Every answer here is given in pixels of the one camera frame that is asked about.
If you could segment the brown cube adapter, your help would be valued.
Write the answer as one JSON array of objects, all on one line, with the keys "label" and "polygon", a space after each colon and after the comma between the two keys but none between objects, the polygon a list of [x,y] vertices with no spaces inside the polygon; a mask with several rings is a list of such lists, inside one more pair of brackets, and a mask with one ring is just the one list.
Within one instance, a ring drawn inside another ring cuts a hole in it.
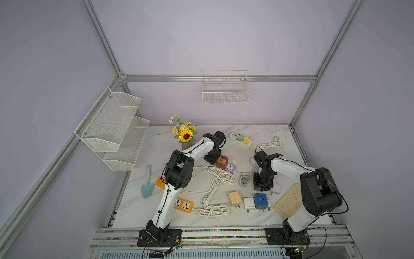
[{"label": "brown cube adapter", "polygon": [[217,158],[217,160],[216,160],[216,162],[215,162],[215,165],[216,165],[218,168],[221,168],[221,169],[226,169],[226,167],[227,167],[227,165],[228,165],[228,162],[229,162],[228,157],[223,156],[223,155],[220,155],[220,156]]}]

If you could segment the small white cube adapter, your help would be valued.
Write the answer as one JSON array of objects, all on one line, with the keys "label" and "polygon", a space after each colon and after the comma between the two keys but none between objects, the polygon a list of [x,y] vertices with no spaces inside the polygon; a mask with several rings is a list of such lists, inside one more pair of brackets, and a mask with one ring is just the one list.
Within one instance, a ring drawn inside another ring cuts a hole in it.
[{"label": "small white cube adapter", "polygon": [[276,194],[276,195],[279,195],[279,194],[280,194],[280,192],[281,192],[281,185],[280,185],[280,184],[278,184],[278,183],[275,183],[275,184],[273,185],[272,190],[271,190],[271,194]]}]

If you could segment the blue cube plug adapter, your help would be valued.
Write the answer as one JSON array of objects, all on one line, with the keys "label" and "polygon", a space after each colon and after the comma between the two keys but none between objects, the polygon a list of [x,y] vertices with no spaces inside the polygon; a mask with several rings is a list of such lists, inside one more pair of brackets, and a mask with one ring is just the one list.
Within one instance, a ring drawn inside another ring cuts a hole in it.
[{"label": "blue cube plug adapter", "polygon": [[267,199],[266,194],[257,193],[253,197],[255,209],[260,211],[271,210],[270,203]]}]

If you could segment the purple power strip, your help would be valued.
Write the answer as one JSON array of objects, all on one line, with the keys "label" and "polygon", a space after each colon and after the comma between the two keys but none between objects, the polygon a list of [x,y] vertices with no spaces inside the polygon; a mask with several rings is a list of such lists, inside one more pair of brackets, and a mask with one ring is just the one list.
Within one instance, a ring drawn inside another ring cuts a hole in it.
[{"label": "purple power strip", "polygon": [[226,172],[229,172],[231,174],[234,174],[235,171],[236,171],[236,166],[232,163],[228,163],[226,169],[223,169],[223,170],[226,171]]}]

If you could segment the white charger plug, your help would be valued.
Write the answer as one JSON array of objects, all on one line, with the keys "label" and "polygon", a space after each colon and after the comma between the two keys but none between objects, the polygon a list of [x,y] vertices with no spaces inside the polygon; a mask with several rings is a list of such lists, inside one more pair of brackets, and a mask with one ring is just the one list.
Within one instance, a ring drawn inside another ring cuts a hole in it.
[{"label": "white charger plug", "polygon": [[253,197],[244,197],[243,203],[244,203],[244,209],[247,211],[247,213],[256,209]]}]

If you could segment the white power strip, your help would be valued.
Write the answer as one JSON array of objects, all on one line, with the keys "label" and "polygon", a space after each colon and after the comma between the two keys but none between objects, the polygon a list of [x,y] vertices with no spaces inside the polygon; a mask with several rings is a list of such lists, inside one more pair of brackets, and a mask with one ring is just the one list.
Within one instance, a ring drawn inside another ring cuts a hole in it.
[{"label": "white power strip", "polygon": [[239,133],[233,133],[232,132],[232,133],[229,134],[229,138],[236,141],[236,142],[238,142],[238,143],[241,143],[243,145],[247,145],[247,146],[251,145],[251,139],[249,137],[247,137],[245,135],[242,135],[242,134],[239,134]]}]

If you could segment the beige cube plug adapter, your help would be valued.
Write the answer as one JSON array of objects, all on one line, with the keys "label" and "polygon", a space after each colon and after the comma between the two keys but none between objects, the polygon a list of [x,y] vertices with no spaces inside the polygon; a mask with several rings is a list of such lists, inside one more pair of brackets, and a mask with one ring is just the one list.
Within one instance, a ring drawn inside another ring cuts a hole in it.
[{"label": "beige cube plug adapter", "polygon": [[240,204],[242,203],[242,198],[238,191],[230,192],[229,193],[229,203],[230,206],[239,208]]}]

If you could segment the orange power strip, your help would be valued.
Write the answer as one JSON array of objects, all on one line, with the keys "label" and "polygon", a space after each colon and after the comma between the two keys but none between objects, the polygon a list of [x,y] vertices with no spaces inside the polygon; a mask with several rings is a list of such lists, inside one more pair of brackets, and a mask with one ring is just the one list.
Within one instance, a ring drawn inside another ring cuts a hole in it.
[{"label": "orange power strip", "polygon": [[190,214],[193,211],[193,207],[194,207],[194,204],[192,202],[188,200],[183,200],[180,198],[178,198],[174,204],[175,209],[188,213],[188,214]]},{"label": "orange power strip", "polygon": [[159,178],[156,180],[155,184],[157,185],[157,187],[159,187],[159,188],[161,188],[161,189],[165,189],[166,182],[165,182],[165,179],[164,179],[163,177],[159,177]]}]

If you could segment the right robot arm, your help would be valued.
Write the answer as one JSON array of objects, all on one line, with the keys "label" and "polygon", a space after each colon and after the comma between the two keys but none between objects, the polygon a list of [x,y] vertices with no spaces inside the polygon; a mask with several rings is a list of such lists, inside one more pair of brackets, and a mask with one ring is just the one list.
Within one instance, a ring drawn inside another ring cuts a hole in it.
[{"label": "right robot arm", "polygon": [[286,237],[304,232],[319,217],[342,205],[343,197],[328,169],[302,166],[279,153],[268,155],[265,151],[258,151],[253,158],[262,169],[253,174],[255,190],[271,190],[274,176],[278,174],[300,186],[302,206],[282,224],[282,233]]}]

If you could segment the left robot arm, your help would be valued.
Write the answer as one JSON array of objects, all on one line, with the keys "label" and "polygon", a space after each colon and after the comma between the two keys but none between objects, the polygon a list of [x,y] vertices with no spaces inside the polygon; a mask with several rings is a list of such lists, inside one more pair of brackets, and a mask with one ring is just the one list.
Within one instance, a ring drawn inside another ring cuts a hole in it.
[{"label": "left robot arm", "polygon": [[172,209],[180,193],[192,179],[195,161],[203,158],[213,165],[221,155],[225,142],[226,136],[221,131],[215,134],[205,133],[199,142],[188,149],[173,151],[163,171],[165,188],[162,199],[155,215],[146,225],[146,234],[151,240],[158,244],[166,240]]}]

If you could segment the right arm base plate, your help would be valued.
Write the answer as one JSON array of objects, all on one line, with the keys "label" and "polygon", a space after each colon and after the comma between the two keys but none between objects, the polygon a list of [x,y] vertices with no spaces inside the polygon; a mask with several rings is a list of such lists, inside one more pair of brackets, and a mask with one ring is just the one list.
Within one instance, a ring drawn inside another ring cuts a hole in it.
[{"label": "right arm base plate", "polygon": [[269,246],[302,246],[311,243],[306,231],[289,232],[285,228],[265,228],[265,237]]}]

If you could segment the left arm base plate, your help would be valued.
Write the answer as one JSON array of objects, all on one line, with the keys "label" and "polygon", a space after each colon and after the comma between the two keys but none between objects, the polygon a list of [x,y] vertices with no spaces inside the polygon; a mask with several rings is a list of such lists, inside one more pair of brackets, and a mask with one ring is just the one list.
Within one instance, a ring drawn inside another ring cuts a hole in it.
[{"label": "left arm base plate", "polygon": [[149,234],[145,229],[139,232],[138,241],[136,246],[139,248],[144,247],[172,247],[178,244],[182,239],[181,229],[167,229],[161,233],[157,233],[155,236]]}]

